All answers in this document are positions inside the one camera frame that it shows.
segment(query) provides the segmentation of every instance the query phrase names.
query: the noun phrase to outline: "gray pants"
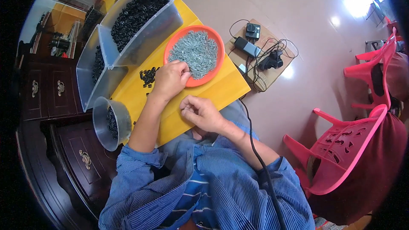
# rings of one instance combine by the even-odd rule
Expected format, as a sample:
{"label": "gray pants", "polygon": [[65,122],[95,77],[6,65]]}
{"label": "gray pants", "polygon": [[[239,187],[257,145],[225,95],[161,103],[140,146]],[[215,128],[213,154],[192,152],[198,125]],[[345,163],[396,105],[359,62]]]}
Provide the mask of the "gray pants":
{"label": "gray pants", "polygon": [[[242,125],[247,127],[250,126],[249,120],[247,118],[247,114],[243,108],[243,105],[239,100],[235,100],[232,104],[228,105],[227,107],[220,110],[222,116],[228,120],[238,122]],[[217,134],[209,133],[207,134],[202,140],[198,141],[193,138],[193,133],[191,130],[182,133],[181,135],[177,136],[173,140],[165,143],[163,146],[159,147],[159,151],[167,152],[168,156],[171,157],[175,155],[176,148],[179,142],[181,141],[190,141],[194,144],[203,145],[203,146],[211,146],[213,142],[216,140]]]}

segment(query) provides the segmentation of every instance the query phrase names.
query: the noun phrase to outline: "round clear plastic container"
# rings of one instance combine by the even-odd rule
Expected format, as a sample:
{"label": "round clear plastic container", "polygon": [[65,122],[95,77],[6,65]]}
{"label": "round clear plastic container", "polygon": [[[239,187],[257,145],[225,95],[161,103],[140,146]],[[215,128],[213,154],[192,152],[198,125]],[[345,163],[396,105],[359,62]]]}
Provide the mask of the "round clear plastic container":
{"label": "round clear plastic container", "polygon": [[[108,129],[107,114],[111,106],[118,128],[118,139],[114,139]],[[92,121],[98,140],[108,151],[115,151],[119,144],[126,142],[131,133],[131,119],[125,105],[119,101],[98,97],[92,111]]]}

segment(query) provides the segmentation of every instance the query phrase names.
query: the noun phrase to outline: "person's left hand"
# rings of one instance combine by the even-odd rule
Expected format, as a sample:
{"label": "person's left hand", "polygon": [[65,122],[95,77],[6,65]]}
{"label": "person's left hand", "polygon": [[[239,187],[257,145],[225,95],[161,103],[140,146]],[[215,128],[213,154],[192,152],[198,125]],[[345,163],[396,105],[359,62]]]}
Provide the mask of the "person's left hand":
{"label": "person's left hand", "polygon": [[187,63],[175,60],[165,64],[155,75],[155,86],[150,95],[168,102],[179,94],[190,77]]}

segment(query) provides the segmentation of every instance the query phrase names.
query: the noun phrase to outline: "hand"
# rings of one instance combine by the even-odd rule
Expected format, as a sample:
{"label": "hand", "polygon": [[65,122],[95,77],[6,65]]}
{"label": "hand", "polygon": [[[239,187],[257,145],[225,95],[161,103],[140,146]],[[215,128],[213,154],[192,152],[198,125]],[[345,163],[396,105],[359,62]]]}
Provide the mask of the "hand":
{"label": "hand", "polygon": [[181,115],[204,131],[220,134],[228,125],[209,99],[187,95],[180,103]]}
{"label": "hand", "polygon": [[166,102],[179,94],[190,77],[187,63],[175,60],[161,67],[155,75],[155,87],[151,95]]}

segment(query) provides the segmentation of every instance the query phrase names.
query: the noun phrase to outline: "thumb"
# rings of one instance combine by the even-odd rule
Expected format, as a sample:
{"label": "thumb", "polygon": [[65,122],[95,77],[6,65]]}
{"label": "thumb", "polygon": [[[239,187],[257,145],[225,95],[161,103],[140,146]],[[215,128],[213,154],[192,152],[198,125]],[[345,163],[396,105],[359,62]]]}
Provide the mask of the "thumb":
{"label": "thumb", "polygon": [[187,80],[189,80],[190,76],[191,76],[190,72],[184,72],[180,77],[181,83],[186,85]]}
{"label": "thumb", "polygon": [[200,122],[200,116],[196,115],[194,112],[191,112],[187,109],[184,109],[181,111],[181,115],[186,118],[186,120],[194,123],[195,125],[198,125]]}

